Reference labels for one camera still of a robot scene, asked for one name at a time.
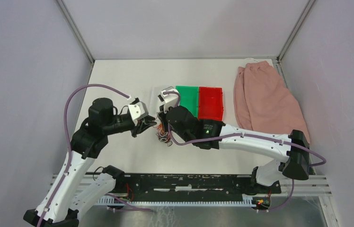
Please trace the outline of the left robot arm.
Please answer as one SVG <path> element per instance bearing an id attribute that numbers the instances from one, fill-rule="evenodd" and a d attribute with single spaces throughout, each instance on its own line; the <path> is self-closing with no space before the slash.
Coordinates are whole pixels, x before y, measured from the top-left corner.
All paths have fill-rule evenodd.
<path id="1" fill-rule="evenodd" d="M 35 227 L 76 227 L 99 198 L 124 189 L 124 171 L 107 166 L 96 183 L 75 195 L 85 173 L 108 144 L 109 135 L 130 131 L 136 137 L 156 124 L 138 98 L 127 107 L 127 113 L 117 115 L 111 99 L 93 101 L 88 117 L 72 136 L 70 152 L 45 199 L 36 209 L 25 212 L 23 219 L 27 223 Z"/>

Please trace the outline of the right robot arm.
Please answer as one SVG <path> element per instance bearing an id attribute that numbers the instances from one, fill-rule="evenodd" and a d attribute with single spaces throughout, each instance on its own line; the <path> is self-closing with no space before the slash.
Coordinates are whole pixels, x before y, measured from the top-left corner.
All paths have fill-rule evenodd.
<path id="1" fill-rule="evenodd" d="M 305 181 L 310 175 L 309 143 L 305 134 L 268 134 L 245 130 L 211 119 L 197 119 L 185 107 L 178 106 L 157 113 L 163 129 L 179 136 L 180 146 L 192 144 L 200 149 L 233 149 L 250 152 L 272 161 L 256 166 L 250 188 L 262 193 L 283 178 Z"/>

